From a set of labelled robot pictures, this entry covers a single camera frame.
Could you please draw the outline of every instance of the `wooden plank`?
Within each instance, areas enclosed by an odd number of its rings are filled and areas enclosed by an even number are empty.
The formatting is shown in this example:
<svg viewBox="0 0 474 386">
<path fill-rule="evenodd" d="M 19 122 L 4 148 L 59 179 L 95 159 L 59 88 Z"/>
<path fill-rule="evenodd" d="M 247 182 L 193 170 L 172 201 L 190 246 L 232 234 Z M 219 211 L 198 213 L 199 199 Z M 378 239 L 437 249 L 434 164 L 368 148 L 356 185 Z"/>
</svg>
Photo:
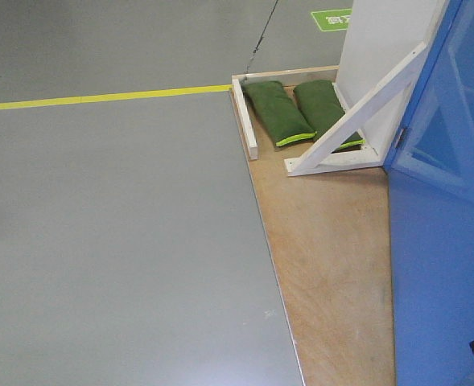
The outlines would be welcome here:
<svg viewBox="0 0 474 386">
<path fill-rule="evenodd" d="M 297 86 L 310 80 L 325 79 L 335 81 L 338 66 L 299 68 L 295 70 L 284 70 L 275 72 L 259 72 L 255 74 L 241 75 L 241 79 L 246 83 L 266 82 L 278 80 L 283 86 Z"/>
<path fill-rule="evenodd" d="M 420 43 L 396 67 L 394 67 L 372 90 L 358 101 L 325 135 L 323 135 L 297 163 L 292 172 L 297 175 L 304 170 L 315 169 L 346 138 L 357 131 L 381 107 L 415 81 L 422 67 L 422 59 L 427 50 Z"/>
<path fill-rule="evenodd" d="M 288 158 L 285 167 L 289 177 L 297 175 L 314 175 L 339 170 L 364 169 L 366 167 L 381 166 L 382 161 L 371 146 L 362 146 L 361 150 L 333 153 L 313 169 L 296 170 L 295 164 L 299 158 Z"/>
<path fill-rule="evenodd" d="M 274 148 L 251 121 L 260 158 L 249 169 L 306 385 L 394 386 L 385 173 L 290 179 L 282 160 L 311 143 Z"/>
<path fill-rule="evenodd" d="M 258 144 L 254 136 L 253 126 L 249 119 L 249 112 L 247 111 L 247 105 L 245 104 L 244 93 L 241 88 L 241 78 L 233 76 L 231 83 L 233 99 L 235 100 L 234 106 L 236 107 L 235 114 L 237 120 L 240 123 L 241 132 L 245 140 L 245 146 L 247 148 L 247 154 L 249 159 L 258 159 Z"/>
</svg>

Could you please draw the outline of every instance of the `diagonal white support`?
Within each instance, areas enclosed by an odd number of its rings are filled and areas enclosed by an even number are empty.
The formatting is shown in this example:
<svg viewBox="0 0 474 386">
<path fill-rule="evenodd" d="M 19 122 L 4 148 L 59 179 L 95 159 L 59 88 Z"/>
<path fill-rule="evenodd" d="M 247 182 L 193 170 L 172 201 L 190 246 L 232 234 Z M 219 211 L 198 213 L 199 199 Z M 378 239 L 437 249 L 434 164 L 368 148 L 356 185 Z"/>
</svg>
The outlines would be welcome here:
<svg viewBox="0 0 474 386">
<path fill-rule="evenodd" d="M 348 160 L 348 162 L 341 162 L 343 163 L 341 168 L 329 167 L 330 170 L 326 170 L 328 168 L 324 167 L 326 158 L 330 156 L 332 158 L 328 160 L 328 166 L 333 163 L 332 160 L 335 157 L 332 152 L 346 138 L 356 132 L 383 106 L 417 80 L 426 59 L 426 53 L 427 45 L 420 43 L 381 79 L 373 89 L 367 92 L 325 135 L 314 143 L 310 149 L 305 151 L 301 157 L 286 160 L 289 175 L 305 175 L 324 171 L 378 166 L 378 162 L 381 165 L 381 161 L 385 158 L 384 154 L 379 154 L 377 150 L 373 149 L 375 150 L 374 153 L 367 152 L 367 154 L 362 154 L 361 156 L 358 156 L 358 154 L 339 156 L 339 158 Z"/>
</svg>

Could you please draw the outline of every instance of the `white wooden frame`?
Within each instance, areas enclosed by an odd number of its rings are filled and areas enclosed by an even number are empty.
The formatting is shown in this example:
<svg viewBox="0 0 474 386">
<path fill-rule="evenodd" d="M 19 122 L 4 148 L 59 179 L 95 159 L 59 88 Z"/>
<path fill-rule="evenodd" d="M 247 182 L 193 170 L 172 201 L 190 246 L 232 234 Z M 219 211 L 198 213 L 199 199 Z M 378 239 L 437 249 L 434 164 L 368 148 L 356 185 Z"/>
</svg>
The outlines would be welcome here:
<svg viewBox="0 0 474 386">
<path fill-rule="evenodd" d="M 302 82 L 309 80 L 324 79 L 335 81 L 337 66 L 304 68 L 297 70 L 287 70 L 278 72 L 262 72 L 258 74 L 233 75 L 232 76 L 232 94 L 235 104 L 235 114 L 240 123 L 241 136 L 247 149 L 249 159 L 258 159 L 258 144 L 254 135 L 251 118 L 247 104 L 245 103 L 244 93 L 242 92 L 243 84 L 266 82 L 268 80 L 278 80 L 286 87 L 297 86 Z"/>
<path fill-rule="evenodd" d="M 286 159 L 288 175 L 310 175 L 383 165 L 388 151 L 385 147 L 377 149 L 366 144 L 360 150 L 335 154 L 332 152 L 400 92 L 413 88 L 426 59 L 426 53 L 427 45 L 418 44 L 301 157 Z M 384 126 L 381 128 L 384 132 L 380 135 L 392 138 L 396 128 L 397 124 Z"/>
<path fill-rule="evenodd" d="M 367 142 L 361 127 L 374 116 L 389 101 L 403 90 L 411 88 L 421 71 L 426 58 L 427 45 L 420 43 L 394 67 L 372 90 L 358 101 L 352 108 L 334 84 L 336 95 L 339 97 L 346 114 L 310 149 L 299 158 L 285 160 L 289 176 L 309 175 L 338 170 L 350 170 L 383 164 L 387 149 L 375 149 Z M 241 133 L 244 144 L 251 160 L 258 159 L 258 144 L 254 135 L 249 111 L 245 103 L 242 85 L 268 80 L 278 80 L 286 87 L 296 86 L 302 82 L 316 79 L 334 81 L 338 67 L 305 68 L 299 70 L 263 72 L 259 74 L 235 75 L 232 77 L 232 92 L 236 107 L 237 119 L 241 123 Z M 394 136 L 396 125 L 387 126 L 390 132 L 381 133 L 384 136 Z M 360 150 L 332 153 L 346 138 L 354 132 L 360 132 L 365 144 Z"/>
</svg>

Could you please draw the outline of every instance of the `blue panel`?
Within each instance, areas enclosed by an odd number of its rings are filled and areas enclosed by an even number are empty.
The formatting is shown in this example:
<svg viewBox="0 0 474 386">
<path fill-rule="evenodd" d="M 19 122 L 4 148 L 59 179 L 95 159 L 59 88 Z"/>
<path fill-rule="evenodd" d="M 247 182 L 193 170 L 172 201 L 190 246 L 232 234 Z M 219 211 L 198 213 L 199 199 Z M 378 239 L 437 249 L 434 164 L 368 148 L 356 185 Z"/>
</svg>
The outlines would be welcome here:
<svg viewBox="0 0 474 386">
<path fill-rule="evenodd" d="M 474 0 L 451 1 L 436 44 L 389 168 L 399 386 L 474 371 Z"/>
<path fill-rule="evenodd" d="M 399 386 L 448 386 L 474 370 L 474 204 L 390 172 Z"/>
</svg>

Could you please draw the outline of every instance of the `gray floor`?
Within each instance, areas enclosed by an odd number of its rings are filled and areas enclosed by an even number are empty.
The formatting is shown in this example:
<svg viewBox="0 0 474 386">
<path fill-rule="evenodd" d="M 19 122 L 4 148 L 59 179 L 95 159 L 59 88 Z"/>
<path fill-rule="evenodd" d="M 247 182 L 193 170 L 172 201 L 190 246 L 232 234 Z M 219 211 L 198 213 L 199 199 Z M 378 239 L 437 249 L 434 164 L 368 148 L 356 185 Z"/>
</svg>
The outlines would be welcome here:
<svg viewBox="0 0 474 386">
<path fill-rule="evenodd" d="M 338 64 L 344 32 L 310 12 L 351 0 L 282 0 L 251 72 Z M 228 84 L 274 0 L 2 0 L 0 102 Z"/>
<path fill-rule="evenodd" d="M 227 84 L 274 1 L 0 1 L 0 102 Z M 281 1 L 252 72 L 337 64 Z M 0 385 L 299 385 L 225 93 L 0 111 Z"/>
<path fill-rule="evenodd" d="M 302 384 L 226 93 L 0 112 L 0 385 L 111 384 Z"/>
</svg>

